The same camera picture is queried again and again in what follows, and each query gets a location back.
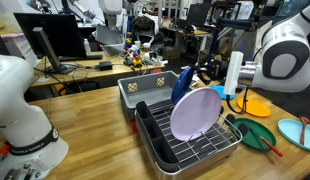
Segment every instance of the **wooden table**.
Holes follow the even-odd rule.
[[[99,60],[82,60],[82,61],[64,61],[62,64],[77,64],[80,66],[85,66],[85,67],[93,67],[98,65],[100,62],[105,62],[105,61],[110,61],[113,64],[113,69],[112,70],[105,70],[105,71],[99,71],[95,69],[87,69],[87,68],[78,68],[68,74],[55,74],[54,77],[58,79],[58,81],[54,78],[50,78],[49,80],[45,80],[43,82],[40,82],[42,78],[45,77],[44,73],[42,72],[45,67],[49,67],[50,63],[48,60],[45,61],[45,59],[42,59],[38,65],[36,66],[36,69],[34,72],[34,78],[33,78],[33,83],[31,87],[38,87],[38,86],[49,86],[49,85],[54,85],[54,84],[59,84],[60,82],[62,83],[68,83],[68,82],[74,82],[74,81],[81,81],[84,79],[93,79],[93,78],[101,78],[105,76],[111,76],[111,75],[116,75],[116,74],[123,74],[123,73],[129,73],[133,72],[131,67],[128,67],[123,64],[123,58],[121,56],[112,56],[112,57],[107,57],[104,55],[102,52],[95,52],[92,53],[93,55],[98,55],[101,54],[103,55],[102,59]],[[136,68],[136,71],[144,71],[147,69],[156,69],[156,68],[162,68],[164,66],[145,66],[143,65],[142,68]]]
[[[240,96],[232,100],[234,107]],[[265,125],[275,135],[277,147],[284,156],[239,144],[229,158],[204,168],[189,179],[296,180],[310,173],[310,152],[289,143],[277,129],[280,119],[297,118],[252,91],[248,97],[264,102],[272,109],[272,115],[268,118],[248,114],[236,117],[251,118]],[[125,121],[117,86],[52,98],[50,112],[47,112],[47,103],[41,100],[30,104],[44,109],[70,147],[68,155],[49,174],[48,180],[156,179],[139,136],[132,133]],[[223,105],[224,115],[230,113],[224,101]]]
[[[184,36],[183,31],[178,31],[179,36]],[[199,51],[204,50],[207,42],[207,37],[212,36],[212,33],[201,31],[201,30],[195,30],[194,31],[194,37],[200,37],[202,38],[201,40],[201,45],[199,48]]]

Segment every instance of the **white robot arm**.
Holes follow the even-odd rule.
[[[0,133],[9,148],[0,158],[0,179],[44,179],[68,152],[43,110],[24,100],[32,78],[28,62],[0,55]]]
[[[26,4],[37,11],[41,11],[42,13],[52,13],[52,11],[49,10],[49,8],[51,8],[51,4],[47,2],[47,0],[27,0]]]
[[[90,18],[93,20],[96,17],[96,14],[94,13],[93,9],[85,10],[85,8],[79,4],[78,0],[69,0],[69,2],[75,6],[78,10],[80,10],[84,16]]]
[[[279,92],[306,89],[310,84],[309,33],[310,5],[265,32],[261,63],[247,62],[245,66],[240,66],[241,56],[233,56],[229,67],[232,73],[228,73],[226,78],[229,87],[226,88],[225,84],[227,90],[224,93],[234,94],[237,84]]]
[[[122,0],[98,0],[99,7],[103,10],[107,26],[116,26],[116,15],[121,14],[123,8]]]

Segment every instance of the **black dish rack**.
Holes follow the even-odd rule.
[[[183,179],[230,156],[242,139],[238,130],[240,139],[228,130],[223,123],[227,120],[220,115],[220,120],[200,137],[180,141],[170,129],[173,108],[170,100],[149,106],[145,102],[136,105],[137,128],[159,179]]]

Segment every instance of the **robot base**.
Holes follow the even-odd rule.
[[[16,180],[22,180],[25,177],[44,179],[66,157],[68,149],[68,144],[59,137],[56,142],[32,154],[3,155],[0,159],[0,179],[9,175]]]

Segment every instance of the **red handle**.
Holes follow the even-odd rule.
[[[279,152],[278,149],[276,149],[276,147],[274,147],[271,143],[269,143],[266,139],[262,138],[263,142],[269,147],[271,148],[278,156],[282,157],[283,154],[281,152]]]
[[[305,125],[303,124],[302,132],[301,132],[301,140],[299,142],[301,145],[304,145],[304,134],[305,134]]]

